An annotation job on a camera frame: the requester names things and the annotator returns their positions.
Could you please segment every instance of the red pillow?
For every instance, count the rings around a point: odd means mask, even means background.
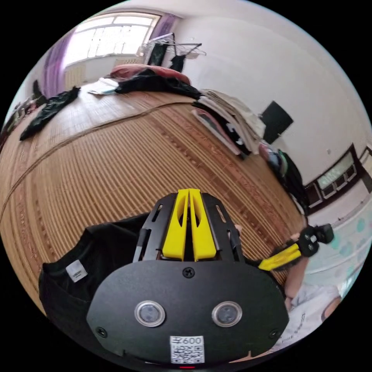
[[[167,69],[165,67],[160,66],[148,66],[148,65],[140,65],[140,64],[126,64],[126,65],[119,65],[112,69],[110,73],[110,77],[112,78],[124,78],[124,79],[130,79],[135,74],[145,70],[145,69],[151,69],[158,75],[164,77],[164,78],[176,78],[186,84],[191,85],[190,79],[175,70]]]

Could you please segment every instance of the clothing label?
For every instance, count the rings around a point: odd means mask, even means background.
[[[203,336],[171,336],[170,337],[171,363],[197,364],[204,363],[204,337]]]
[[[88,273],[84,269],[84,266],[79,260],[76,260],[73,263],[69,264],[66,267],[66,271],[74,283],[88,275]]]

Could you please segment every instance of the yellow bracket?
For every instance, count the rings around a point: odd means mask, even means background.
[[[169,221],[167,236],[162,253],[166,258],[182,260],[185,254],[187,211],[189,204],[189,190],[179,190],[174,202],[173,212]]]
[[[195,261],[198,261],[207,258],[214,258],[217,251],[210,230],[208,217],[205,213],[202,195],[198,189],[189,189],[189,195],[194,259]]]
[[[270,258],[265,258],[264,260],[262,260],[258,268],[265,271],[271,271],[295,260],[300,256],[301,252],[298,245],[293,244],[290,247],[284,249],[282,252],[279,252]]]

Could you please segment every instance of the bed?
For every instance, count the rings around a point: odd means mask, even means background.
[[[244,254],[267,257],[304,221],[259,156],[242,161],[191,115],[193,99],[170,93],[78,98],[34,137],[11,133],[0,154],[0,234],[23,287],[43,311],[38,276],[86,226],[152,209],[162,196],[199,188],[242,225]],[[286,273],[277,273],[283,283]]]

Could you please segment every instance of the qr code sticker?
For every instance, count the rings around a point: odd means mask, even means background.
[[[204,363],[203,336],[180,337],[171,336],[170,359],[171,363],[197,364]]]

